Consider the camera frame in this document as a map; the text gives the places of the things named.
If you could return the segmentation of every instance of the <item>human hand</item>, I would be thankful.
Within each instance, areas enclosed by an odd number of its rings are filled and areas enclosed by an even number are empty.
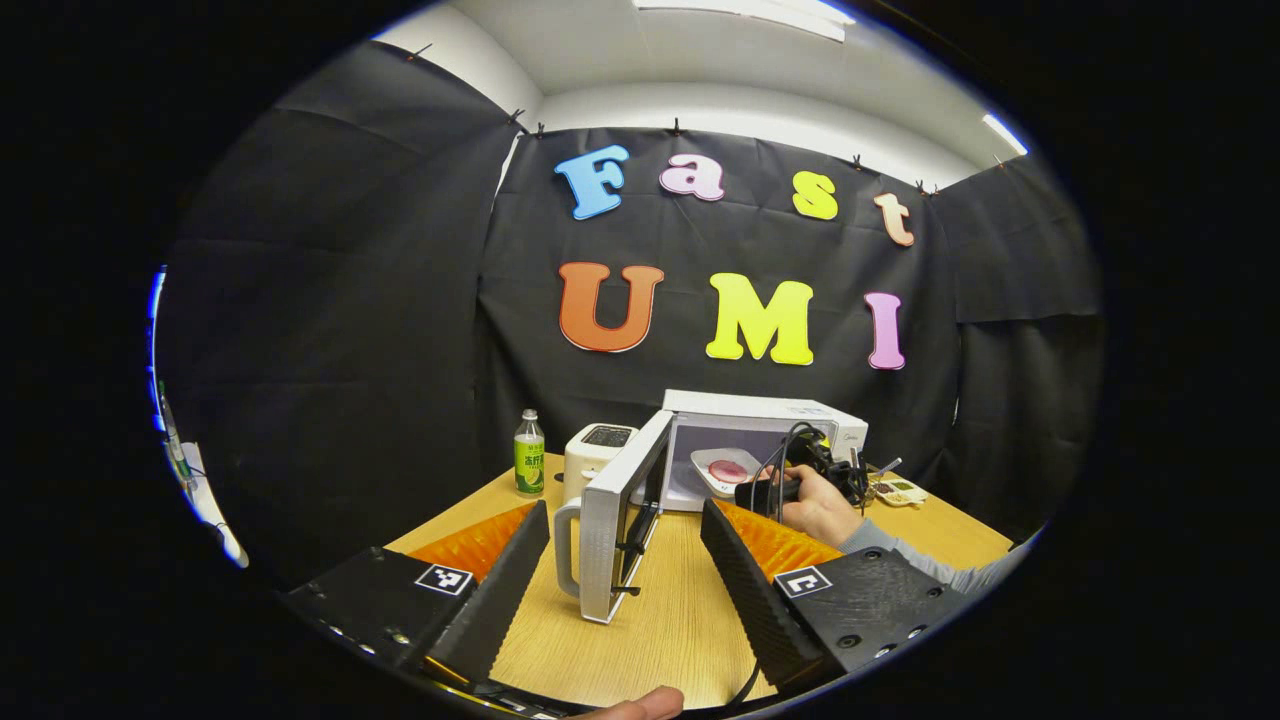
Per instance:
[[[685,708],[685,693],[659,685],[640,700],[625,700],[609,707],[573,715],[564,720],[667,720]]]
[[[800,480],[800,500],[782,506],[783,525],[831,547],[840,547],[863,524],[861,514],[813,468],[796,465],[782,473],[788,479]],[[762,477],[773,477],[773,466],[765,468]]]

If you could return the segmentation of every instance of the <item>gray sleeve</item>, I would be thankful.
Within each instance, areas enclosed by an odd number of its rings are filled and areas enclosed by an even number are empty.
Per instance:
[[[849,539],[840,543],[838,550],[845,555],[851,552],[858,552],[867,547],[883,547],[888,551],[897,551],[906,557],[906,561],[911,564],[916,570],[923,571],[931,578],[937,579],[941,583],[951,585],[963,593],[970,593],[977,589],[984,589],[995,585],[1000,580],[1005,579],[1009,573],[1021,562],[1023,557],[1027,555],[1028,548],[1039,537],[1039,532],[1032,536],[1027,542],[1015,547],[1009,552],[1009,555],[983,565],[982,568],[968,568],[964,570],[956,570],[950,565],[938,562],[937,560],[924,555],[923,552],[915,550],[910,544],[902,542],[900,538],[886,533],[884,530],[876,527],[874,523],[868,518],[863,520],[863,524],[849,536]]]

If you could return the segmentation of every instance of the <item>blue letter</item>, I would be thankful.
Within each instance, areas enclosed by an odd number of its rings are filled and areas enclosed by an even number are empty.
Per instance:
[[[577,208],[573,208],[575,220],[585,220],[622,205],[621,197],[605,192],[604,183],[614,188],[622,187],[622,168],[611,160],[626,160],[630,156],[626,147],[611,145],[556,165],[556,172],[568,178],[568,187],[577,200]],[[599,170],[595,169],[596,163],[602,163]]]

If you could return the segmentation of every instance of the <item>white wall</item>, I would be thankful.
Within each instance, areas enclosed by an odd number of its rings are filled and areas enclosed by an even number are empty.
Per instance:
[[[927,190],[982,168],[897,126],[820,100],[737,85],[634,83],[553,95],[525,127],[704,129],[783,142],[861,164]]]
[[[488,32],[449,5],[433,5],[374,40],[410,53],[433,44],[422,53],[424,59],[458,76],[507,113],[522,108],[520,123],[525,127],[530,127],[530,115],[543,104],[543,91],[529,73]]]

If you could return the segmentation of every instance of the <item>microwave door handle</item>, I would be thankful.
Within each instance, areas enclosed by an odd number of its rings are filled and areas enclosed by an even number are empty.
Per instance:
[[[572,534],[570,533],[570,520],[573,518],[581,519],[581,497],[575,497],[566,502],[554,515],[556,577],[559,580],[561,589],[573,597],[579,597],[580,588],[577,582],[573,580],[573,548],[571,547]]]

